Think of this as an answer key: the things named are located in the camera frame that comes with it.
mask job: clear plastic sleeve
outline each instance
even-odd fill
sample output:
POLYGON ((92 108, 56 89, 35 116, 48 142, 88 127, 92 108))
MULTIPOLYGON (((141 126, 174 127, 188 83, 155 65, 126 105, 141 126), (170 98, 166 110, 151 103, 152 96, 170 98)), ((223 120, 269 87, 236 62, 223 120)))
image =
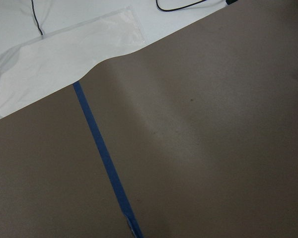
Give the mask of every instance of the clear plastic sleeve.
POLYGON ((127 7, 13 47, 0 55, 0 118, 78 81, 103 60, 144 46, 127 7))

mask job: blue painter's tape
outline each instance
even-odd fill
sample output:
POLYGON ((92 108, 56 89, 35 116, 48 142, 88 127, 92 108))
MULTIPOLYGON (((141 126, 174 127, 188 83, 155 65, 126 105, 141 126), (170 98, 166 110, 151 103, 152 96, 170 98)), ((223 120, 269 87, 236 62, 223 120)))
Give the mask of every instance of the blue painter's tape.
POLYGON ((79 82, 75 82, 73 84, 73 87, 75 89, 80 106, 84 112, 89 129, 94 137, 95 144, 98 148, 100 157, 101 157, 103 164, 105 166, 105 169, 107 171, 111 185, 112 185, 114 192, 116 194, 120 209, 122 210, 123 214, 125 215, 127 222, 129 224, 134 236, 136 238, 143 238, 143 234, 140 230, 140 227, 138 225, 136 217, 133 213, 131 205, 130 205, 128 198, 125 194, 124 188, 120 182, 120 179, 118 177, 115 166, 110 158, 107 147, 106 147, 103 137, 99 131, 99 128, 97 126, 97 123, 95 121, 93 113, 91 112, 91 109, 88 105, 88 102, 84 95, 83 89, 81 88, 81 85, 79 82))

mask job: black wire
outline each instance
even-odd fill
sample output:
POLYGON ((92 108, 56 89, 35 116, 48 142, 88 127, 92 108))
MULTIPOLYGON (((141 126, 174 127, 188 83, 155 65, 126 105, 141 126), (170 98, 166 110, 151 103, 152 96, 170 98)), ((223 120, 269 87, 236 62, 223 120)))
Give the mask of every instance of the black wire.
POLYGON ((193 5, 202 3, 202 2, 204 2, 204 1, 206 1, 206 0, 201 0, 201 1, 198 1, 198 2, 195 2, 195 3, 192 3, 192 4, 189 4, 189 5, 182 6, 182 7, 178 7, 178 8, 174 8, 174 9, 163 9, 163 8, 161 8, 161 7, 159 6, 159 4, 158 4, 158 0, 155 0, 155 3, 156 3, 156 5, 157 5, 157 8, 158 8, 160 11, 166 11, 166 12, 168 12, 168 11, 177 11, 177 10, 181 10, 181 9, 184 9, 184 8, 187 8, 187 7, 190 7, 190 6, 193 6, 193 5))
POLYGON ((43 32, 42 32, 41 29, 40 29, 38 19, 36 19, 36 15, 35 15, 35 11, 34 11, 34 3, 33 3, 33 0, 31 0, 31 2, 32 2, 32 10, 33 10, 34 19, 35 19, 35 21, 36 21, 36 25, 38 26, 38 29, 39 29, 39 31, 40 31, 40 33, 41 33, 41 36, 43 36, 43 32))

